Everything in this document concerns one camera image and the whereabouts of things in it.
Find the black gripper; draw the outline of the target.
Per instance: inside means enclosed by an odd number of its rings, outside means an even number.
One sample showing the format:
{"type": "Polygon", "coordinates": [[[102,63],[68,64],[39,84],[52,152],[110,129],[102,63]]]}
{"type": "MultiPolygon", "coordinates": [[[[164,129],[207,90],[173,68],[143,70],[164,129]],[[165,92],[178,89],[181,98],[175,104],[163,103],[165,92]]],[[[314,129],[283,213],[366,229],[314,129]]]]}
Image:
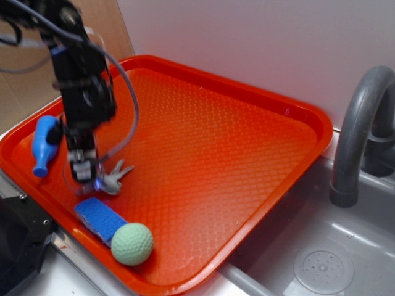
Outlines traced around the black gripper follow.
{"type": "Polygon", "coordinates": [[[96,177],[94,130],[115,115],[112,78],[105,72],[57,72],[53,87],[61,93],[64,119],[49,129],[46,140],[59,144],[65,136],[72,177],[79,183],[88,183],[96,177]]]}

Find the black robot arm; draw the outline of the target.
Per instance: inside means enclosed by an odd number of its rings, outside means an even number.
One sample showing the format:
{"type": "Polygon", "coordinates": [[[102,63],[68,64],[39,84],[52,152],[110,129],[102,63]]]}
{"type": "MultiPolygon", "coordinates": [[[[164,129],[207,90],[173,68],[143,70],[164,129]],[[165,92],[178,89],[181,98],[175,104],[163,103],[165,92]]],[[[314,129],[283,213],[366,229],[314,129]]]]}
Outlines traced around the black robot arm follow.
{"type": "Polygon", "coordinates": [[[78,9],[70,1],[1,1],[1,20],[14,36],[1,38],[10,46],[22,43],[21,27],[37,29],[48,47],[64,108],[64,118],[38,125],[47,148],[66,140],[72,178],[79,183],[99,176],[95,129],[115,115],[112,78],[105,55],[88,37],[78,9]]]}

